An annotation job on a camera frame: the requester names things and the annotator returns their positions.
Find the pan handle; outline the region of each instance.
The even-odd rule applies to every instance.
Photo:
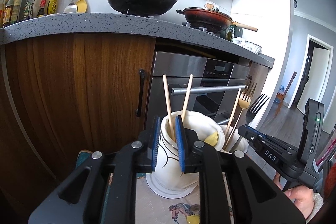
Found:
[[[257,32],[258,29],[255,28],[255,27],[251,27],[251,26],[248,26],[248,25],[245,25],[245,24],[241,24],[239,22],[232,22],[233,25],[236,25],[237,27],[239,28],[243,28],[243,29],[247,29],[247,30],[251,30],[251,31],[254,31],[254,32]]]

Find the chopsticks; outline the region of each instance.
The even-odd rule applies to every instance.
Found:
[[[168,121],[169,121],[169,127],[170,127],[170,138],[172,138],[172,140],[174,142],[176,142],[174,128],[173,128],[173,123],[172,123],[172,120],[171,120],[171,108],[170,108],[170,99],[169,99],[167,75],[162,75],[162,77],[163,77],[163,86],[164,86],[164,89],[165,89],[165,96],[166,96]]]
[[[229,132],[229,129],[230,129],[230,125],[232,123],[232,120],[233,120],[233,117],[235,115],[235,111],[236,111],[236,108],[237,108],[237,105],[238,105],[238,100],[239,100],[239,97],[240,97],[240,91],[241,89],[238,90],[238,94],[237,94],[237,97],[236,97],[236,101],[235,101],[235,104],[233,106],[233,109],[232,109],[232,112],[231,112],[231,116],[230,116],[230,120],[229,122],[227,123],[227,126],[226,126],[226,130],[225,130],[225,133],[224,133],[224,136],[226,136]]]
[[[189,101],[189,97],[190,97],[190,89],[191,89],[191,85],[193,83],[193,76],[194,75],[190,75],[190,77],[189,77],[187,93],[185,94],[184,104],[183,104],[183,109],[182,109],[182,122],[184,122],[185,113],[187,111],[188,101]]]

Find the gray speckled countertop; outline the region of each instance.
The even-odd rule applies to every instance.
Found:
[[[58,33],[111,32],[163,37],[236,54],[272,68],[274,59],[257,55],[223,38],[167,21],[138,16],[83,13],[56,14],[16,23],[3,30],[0,45]]]

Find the metal screw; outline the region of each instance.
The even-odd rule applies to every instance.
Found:
[[[241,151],[241,150],[236,150],[235,152],[234,152],[234,155],[237,157],[237,158],[243,158],[244,156],[245,156],[245,153],[243,152],[243,151]]]
[[[142,142],[139,142],[139,141],[132,142],[133,148],[140,148],[141,146],[142,146]]]
[[[194,146],[197,148],[202,148],[204,146],[204,142],[202,141],[195,141]]]
[[[103,156],[103,154],[101,152],[99,152],[99,151],[93,152],[92,155],[91,155],[91,157],[94,160],[100,159],[102,156]]]

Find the black fork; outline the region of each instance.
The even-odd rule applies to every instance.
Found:
[[[246,113],[246,125],[248,126],[250,122],[253,121],[259,110],[264,106],[264,104],[268,101],[269,96],[266,94],[261,94],[248,108]],[[233,153],[237,150],[237,147],[242,140],[242,136],[239,136],[238,140],[234,144],[234,146],[230,149],[230,153]]]

